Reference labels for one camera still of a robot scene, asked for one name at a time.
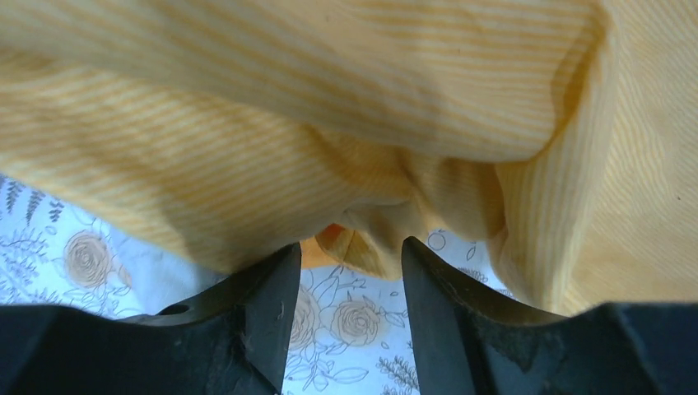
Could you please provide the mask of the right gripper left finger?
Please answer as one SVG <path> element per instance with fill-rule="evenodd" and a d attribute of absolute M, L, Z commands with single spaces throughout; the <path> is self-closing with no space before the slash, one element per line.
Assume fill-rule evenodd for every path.
<path fill-rule="evenodd" d="M 112 320 L 62 305 L 1 309 L 4 394 L 278 394 L 300 247 L 154 315 Z"/>

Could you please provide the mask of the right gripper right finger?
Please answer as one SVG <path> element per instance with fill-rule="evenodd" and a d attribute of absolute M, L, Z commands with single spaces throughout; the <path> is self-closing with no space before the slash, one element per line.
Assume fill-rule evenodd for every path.
<path fill-rule="evenodd" d="M 416 238 L 402 267 L 424 394 L 694 394 L 697 307 L 605 303 L 571 318 L 450 266 Z"/>

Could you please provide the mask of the orange pillowcase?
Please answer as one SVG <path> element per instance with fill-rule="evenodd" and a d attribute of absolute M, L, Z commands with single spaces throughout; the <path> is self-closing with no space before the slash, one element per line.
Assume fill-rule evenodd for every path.
<path fill-rule="evenodd" d="M 694 1 L 4 1 L 1 170 L 219 272 L 484 241 L 559 314 L 697 297 Z"/>

